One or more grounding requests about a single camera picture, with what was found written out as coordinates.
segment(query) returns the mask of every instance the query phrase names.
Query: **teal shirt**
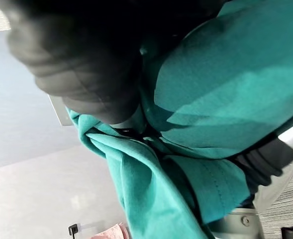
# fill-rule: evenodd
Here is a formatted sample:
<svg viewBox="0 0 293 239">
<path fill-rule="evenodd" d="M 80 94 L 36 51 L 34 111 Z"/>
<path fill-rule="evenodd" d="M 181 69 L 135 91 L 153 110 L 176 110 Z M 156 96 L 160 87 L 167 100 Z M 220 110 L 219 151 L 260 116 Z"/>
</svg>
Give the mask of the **teal shirt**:
<svg viewBox="0 0 293 239">
<path fill-rule="evenodd" d="M 106 159 L 134 239 L 213 238 L 205 224 L 249 195 L 243 172 L 224 158 L 293 116 L 293 0 L 225 7 L 171 53 L 146 57 L 143 109 L 161 138 L 133 140 L 69 111 L 83 144 Z M 183 170 L 195 198 L 173 183 L 178 173 L 168 177 L 165 160 Z"/>
</svg>

